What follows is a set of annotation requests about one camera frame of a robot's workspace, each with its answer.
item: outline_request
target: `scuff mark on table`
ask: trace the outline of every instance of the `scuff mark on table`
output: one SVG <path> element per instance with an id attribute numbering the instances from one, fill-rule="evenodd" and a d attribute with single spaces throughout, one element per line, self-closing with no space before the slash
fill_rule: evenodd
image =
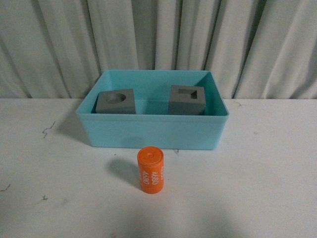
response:
<path id="1" fill-rule="evenodd" d="M 239 104 L 238 107 L 241 107 L 241 106 L 242 106 L 242 104 L 239 103 L 239 102 L 237 102 L 237 101 L 233 101 L 233 102 Z"/>
<path id="2" fill-rule="evenodd" d="M 54 124 L 55 124 L 55 122 L 56 122 L 56 121 L 54 121 L 53 124 L 52 124 L 50 127 L 45 128 L 45 129 L 42 131 L 42 133 L 45 134 L 44 137 L 43 137 L 43 139 L 45 139 L 45 137 L 48 135 L 48 133 L 46 132 L 46 130 L 52 129 L 53 126 L 54 126 Z"/>
<path id="3" fill-rule="evenodd" d="M 0 192 L 5 192 L 5 191 L 7 191 L 7 190 L 8 190 L 8 188 L 10 187 L 10 185 L 11 185 L 11 184 L 9 184 L 9 186 L 8 186 L 8 187 L 6 187 L 6 189 L 5 189 L 5 190 L 0 190 Z"/>

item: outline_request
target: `gray foam block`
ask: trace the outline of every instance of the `gray foam block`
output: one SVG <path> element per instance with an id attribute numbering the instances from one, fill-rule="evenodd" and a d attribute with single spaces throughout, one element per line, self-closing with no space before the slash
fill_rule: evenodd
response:
<path id="1" fill-rule="evenodd" d="M 100 92 L 96 113 L 135 114 L 133 89 L 122 89 Z"/>
<path id="2" fill-rule="evenodd" d="M 202 115 L 205 109 L 204 87 L 172 85 L 168 102 L 170 115 Z"/>

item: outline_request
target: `light blue plastic bin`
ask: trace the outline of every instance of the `light blue plastic bin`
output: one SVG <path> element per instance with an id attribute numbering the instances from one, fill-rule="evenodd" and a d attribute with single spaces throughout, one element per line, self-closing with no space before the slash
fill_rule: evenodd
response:
<path id="1" fill-rule="evenodd" d="M 203 116 L 168 115 L 172 85 L 203 86 Z M 99 92 L 133 88 L 136 115 L 96 114 Z M 109 70 L 76 111 L 94 147 L 213 150 L 229 112 L 210 71 Z"/>

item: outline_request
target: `block with circular hole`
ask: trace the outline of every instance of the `block with circular hole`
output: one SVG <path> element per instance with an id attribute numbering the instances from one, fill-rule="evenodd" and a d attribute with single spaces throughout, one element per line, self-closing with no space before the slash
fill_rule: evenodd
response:
<path id="1" fill-rule="evenodd" d="M 96 105 L 96 113 L 135 114 L 133 89 L 100 92 Z"/>

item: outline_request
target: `black mark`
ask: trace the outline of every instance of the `black mark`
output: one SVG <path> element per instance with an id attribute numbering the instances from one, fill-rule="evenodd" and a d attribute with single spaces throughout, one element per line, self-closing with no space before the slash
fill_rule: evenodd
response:
<path id="1" fill-rule="evenodd" d="M 235 103 L 239 104 L 238 107 L 242 106 L 241 103 L 237 102 L 237 101 L 234 101 Z"/>
<path id="2" fill-rule="evenodd" d="M 118 179 L 140 189 L 140 172 L 136 164 L 123 158 L 115 157 L 106 163 L 105 169 Z"/>
<path id="3" fill-rule="evenodd" d="M 5 190 L 0 190 L 0 192 L 5 192 L 5 191 L 7 191 L 9 187 L 10 187 L 10 184 L 9 184 L 9 186 L 8 186 L 8 187 L 6 187 L 6 189 L 5 189 Z"/>
<path id="4" fill-rule="evenodd" d="M 48 127 L 48 128 L 45 128 L 45 129 L 42 131 L 42 133 L 43 133 L 43 134 L 45 134 L 45 135 L 44 135 L 44 137 L 43 137 L 43 139 L 45 139 L 45 137 L 48 135 L 48 133 L 47 133 L 47 132 L 45 132 L 45 131 L 46 131 L 46 130 L 50 130 L 50 129 L 52 129 L 52 128 L 53 128 L 53 126 L 54 126 L 54 124 L 55 124 L 55 122 L 56 122 L 56 121 L 54 121 L 54 122 L 53 122 L 53 125 L 51 125 L 51 126 L 50 126 L 50 127 Z"/>

